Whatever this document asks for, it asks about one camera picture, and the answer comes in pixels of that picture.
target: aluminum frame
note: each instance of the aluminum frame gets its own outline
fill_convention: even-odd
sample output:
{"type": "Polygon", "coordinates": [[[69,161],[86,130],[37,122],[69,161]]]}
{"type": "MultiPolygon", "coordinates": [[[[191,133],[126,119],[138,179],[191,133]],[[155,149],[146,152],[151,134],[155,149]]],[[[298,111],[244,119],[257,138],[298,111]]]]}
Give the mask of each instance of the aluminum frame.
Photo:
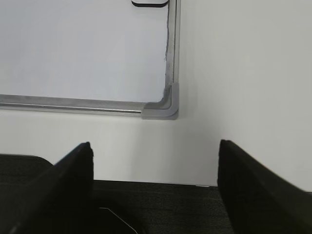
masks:
{"type": "Polygon", "coordinates": [[[178,64],[180,0],[170,0],[164,97],[158,103],[104,101],[58,97],[1,95],[0,108],[13,110],[135,116],[143,119],[176,119],[179,106],[178,64]]]}

